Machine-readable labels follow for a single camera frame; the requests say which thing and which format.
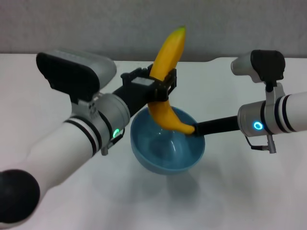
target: bowl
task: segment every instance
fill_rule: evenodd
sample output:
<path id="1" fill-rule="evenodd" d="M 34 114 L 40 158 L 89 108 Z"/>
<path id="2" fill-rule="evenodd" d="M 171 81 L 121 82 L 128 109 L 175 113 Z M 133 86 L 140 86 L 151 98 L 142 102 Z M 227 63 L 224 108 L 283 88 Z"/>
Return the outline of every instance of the bowl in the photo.
<path id="1" fill-rule="evenodd" d="M 178 118 L 189 125 L 196 121 L 173 107 Z M 130 129 L 132 151 L 146 169 L 163 175 L 181 173 L 193 167 L 205 150 L 205 138 L 162 129 L 154 122 L 148 108 L 138 112 Z"/>

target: gray cylindrical joint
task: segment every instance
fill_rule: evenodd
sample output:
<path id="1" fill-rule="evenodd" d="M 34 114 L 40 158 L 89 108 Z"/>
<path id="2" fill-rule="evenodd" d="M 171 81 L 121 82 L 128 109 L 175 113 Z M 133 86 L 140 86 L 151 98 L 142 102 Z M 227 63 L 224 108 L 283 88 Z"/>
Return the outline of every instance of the gray cylindrical joint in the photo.
<path id="1" fill-rule="evenodd" d="M 231 63 L 231 71 L 237 76 L 249 75 L 254 83 L 261 82 L 258 73 L 254 70 L 251 61 L 251 52 L 238 57 Z"/>
<path id="2" fill-rule="evenodd" d="M 127 105 L 114 94 L 104 94 L 96 102 L 96 107 L 109 121 L 112 132 L 122 130 L 130 121 Z"/>
<path id="3" fill-rule="evenodd" d="M 261 121 L 262 102 L 255 102 L 241 106 L 238 112 L 238 124 L 242 133 L 247 137 L 263 136 L 268 133 Z"/>

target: white table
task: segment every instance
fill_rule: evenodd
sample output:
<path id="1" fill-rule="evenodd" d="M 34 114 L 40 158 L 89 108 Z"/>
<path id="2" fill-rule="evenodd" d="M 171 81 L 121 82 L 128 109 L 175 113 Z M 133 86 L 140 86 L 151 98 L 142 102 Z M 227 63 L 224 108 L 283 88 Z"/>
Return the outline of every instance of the white table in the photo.
<path id="1" fill-rule="evenodd" d="M 197 121 L 237 114 L 265 99 L 264 85 L 234 76 L 233 58 L 179 63 L 170 102 Z M 117 61 L 117 76 L 149 62 Z M 307 91 L 307 59 L 287 59 L 286 94 Z M 0 167 L 26 157 L 31 145 L 71 112 L 69 97 L 49 87 L 35 55 L 0 55 Z M 305 230 L 307 133 L 274 137 L 277 154 L 253 151 L 240 131 L 208 135 L 202 160 L 189 172 L 145 170 L 130 147 L 130 126 L 108 156 L 96 154 L 51 189 L 19 230 Z M 266 144 L 265 137 L 251 138 Z"/>

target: wall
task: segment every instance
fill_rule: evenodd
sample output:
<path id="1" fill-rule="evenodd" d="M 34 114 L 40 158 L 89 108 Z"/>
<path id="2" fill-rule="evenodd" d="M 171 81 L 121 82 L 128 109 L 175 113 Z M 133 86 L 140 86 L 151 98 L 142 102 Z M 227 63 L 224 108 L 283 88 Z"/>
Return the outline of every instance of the wall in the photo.
<path id="1" fill-rule="evenodd" d="M 187 26 L 182 60 L 253 49 L 307 56 L 306 0 L 0 0 L 0 52 L 59 46 L 117 60 L 153 60 Z"/>

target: black end cap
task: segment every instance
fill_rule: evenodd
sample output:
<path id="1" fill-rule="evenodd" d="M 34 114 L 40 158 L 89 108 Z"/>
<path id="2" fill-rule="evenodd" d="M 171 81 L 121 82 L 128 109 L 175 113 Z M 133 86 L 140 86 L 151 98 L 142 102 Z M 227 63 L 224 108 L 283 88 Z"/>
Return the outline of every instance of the black end cap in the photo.
<path id="1" fill-rule="evenodd" d="M 195 123 L 195 124 L 193 124 L 192 126 L 194 126 L 194 132 L 192 133 L 192 135 L 194 135 L 194 136 L 196 136 L 196 137 L 203 136 L 203 135 L 201 134 L 201 131 L 200 131 L 199 123 Z"/>
<path id="2" fill-rule="evenodd" d="M 22 170 L 0 172 L 0 222 L 16 223 L 29 217 L 40 197 L 36 179 Z"/>
<path id="3" fill-rule="evenodd" d="M 73 103 L 91 101 L 100 90 L 96 73 L 89 67 L 46 53 L 38 53 L 36 64 L 54 90 L 66 93 Z"/>
<path id="4" fill-rule="evenodd" d="M 272 83 L 283 79 L 285 59 L 281 52 L 276 50 L 253 50 L 250 55 L 250 62 L 258 73 L 261 81 Z"/>

